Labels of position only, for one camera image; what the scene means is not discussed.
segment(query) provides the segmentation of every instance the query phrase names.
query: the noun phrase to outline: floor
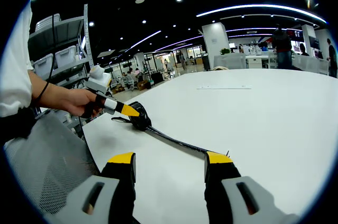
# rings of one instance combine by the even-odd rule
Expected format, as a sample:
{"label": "floor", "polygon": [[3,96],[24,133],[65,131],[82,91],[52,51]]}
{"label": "floor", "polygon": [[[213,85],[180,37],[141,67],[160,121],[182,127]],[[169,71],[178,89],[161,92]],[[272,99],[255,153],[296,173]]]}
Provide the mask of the floor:
{"label": "floor", "polygon": [[[179,68],[174,68],[175,70],[175,77],[179,77],[183,74],[186,73],[193,73],[193,72],[202,72],[204,71],[204,67],[202,64],[197,64],[197,65],[189,65],[186,67],[185,70],[183,70],[182,67]],[[165,79],[161,83],[156,84],[155,86],[152,86],[152,88],[156,88],[157,86],[166,83],[170,79]],[[133,91],[122,91],[114,95],[114,98],[120,102],[126,102],[142,93],[145,93],[149,89],[144,89],[142,91],[139,91],[138,89],[134,89]]]}

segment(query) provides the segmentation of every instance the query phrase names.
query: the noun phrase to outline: black ceiling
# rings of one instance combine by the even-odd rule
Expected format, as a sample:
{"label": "black ceiling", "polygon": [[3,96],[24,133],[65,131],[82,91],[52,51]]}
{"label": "black ceiling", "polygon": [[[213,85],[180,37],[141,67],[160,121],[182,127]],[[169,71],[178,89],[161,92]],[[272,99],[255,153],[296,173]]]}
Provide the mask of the black ceiling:
{"label": "black ceiling", "polygon": [[[307,8],[306,0],[183,0],[181,3],[175,0],[145,0],[142,4],[136,4],[135,0],[35,0],[32,2],[31,31],[34,31],[37,21],[53,13],[60,13],[63,20],[83,15],[85,3],[88,3],[89,21],[95,23],[94,27],[90,27],[89,35],[93,58],[98,63],[109,62],[111,57],[121,54],[118,53],[119,50],[128,49],[159,30],[162,32],[124,53],[120,58],[127,58],[128,55],[135,54],[137,50],[154,51],[171,43],[198,36],[200,35],[198,30],[202,30],[201,26],[210,24],[213,20],[221,21],[227,30],[245,27],[274,27],[276,23],[280,23],[284,27],[300,26],[300,22],[296,22],[294,19],[269,16],[246,16],[245,18],[220,20],[220,18],[233,15],[281,14],[302,18],[324,27],[320,21],[308,16],[272,8],[236,9],[196,17],[197,14],[227,6],[277,4],[303,9],[326,20],[330,17],[330,13],[325,10],[325,6],[329,5],[326,4],[326,0],[311,0],[310,8]],[[246,33],[231,32],[231,35],[238,34]],[[203,42],[203,38],[193,41],[193,43],[201,42]],[[108,49],[117,52],[114,52],[110,57],[96,59],[100,52],[108,51]]]}

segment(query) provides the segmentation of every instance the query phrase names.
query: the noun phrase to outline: white bin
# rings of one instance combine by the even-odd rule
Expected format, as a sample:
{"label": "white bin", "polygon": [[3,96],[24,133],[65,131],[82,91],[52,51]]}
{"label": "white bin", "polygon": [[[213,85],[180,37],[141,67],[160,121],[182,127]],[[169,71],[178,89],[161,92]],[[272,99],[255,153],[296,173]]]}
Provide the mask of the white bin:
{"label": "white bin", "polygon": [[36,62],[33,63],[35,73],[40,77],[50,73],[52,63],[53,63],[53,54],[48,54],[47,56],[44,56],[43,58],[37,60]]}
{"label": "white bin", "polygon": [[76,47],[70,46],[67,49],[64,49],[62,51],[58,51],[55,53],[55,57],[57,59],[58,67],[64,67],[67,64],[70,64],[75,61],[75,55],[76,55]]}
{"label": "white bin", "polygon": [[[60,14],[54,14],[54,23],[59,21],[61,21]],[[52,15],[37,22],[35,26],[35,31],[38,31],[46,26],[52,27]]]}

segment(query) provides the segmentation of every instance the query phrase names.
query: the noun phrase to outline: white pillar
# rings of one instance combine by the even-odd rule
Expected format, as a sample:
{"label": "white pillar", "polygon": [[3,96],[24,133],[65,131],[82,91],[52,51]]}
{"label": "white pillar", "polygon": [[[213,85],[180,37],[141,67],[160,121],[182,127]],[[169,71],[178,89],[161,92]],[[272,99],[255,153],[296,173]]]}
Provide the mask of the white pillar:
{"label": "white pillar", "polygon": [[138,52],[134,55],[136,58],[138,66],[136,66],[139,70],[143,70],[142,62],[144,62],[144,54],[143,52]]}
{"label": "white pillar", "polygon": [[305,48],[306,48],[306,53],[310,55],[310,57],[313,57],[313,50],[310,46],[310,40],[309,36],[312,36],[313,38],[316,38],[316,33],[315,30],[313,29],[312,26],[310,25],[303,25],[302,26],[303,30],[303,36],[304,36],[304,42],[305,42]]}
{"label": "white pillar", "polygon": [[213,68],[214,56],[220,55],[223,48],[230,48],[226,28],[222,23],[217,22],[202,26],[202,31],[210,67]]}

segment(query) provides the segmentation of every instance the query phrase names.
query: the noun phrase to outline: white cabinet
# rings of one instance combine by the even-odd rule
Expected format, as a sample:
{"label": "white cabinet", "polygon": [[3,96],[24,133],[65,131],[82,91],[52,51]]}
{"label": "white cabinet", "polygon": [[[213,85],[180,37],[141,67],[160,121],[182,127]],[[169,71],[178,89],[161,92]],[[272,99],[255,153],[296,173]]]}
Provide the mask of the white cabinet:
{"label": "white cabinet", "polygon": [[262,68],[261,58],[248,58],[249,69]]}

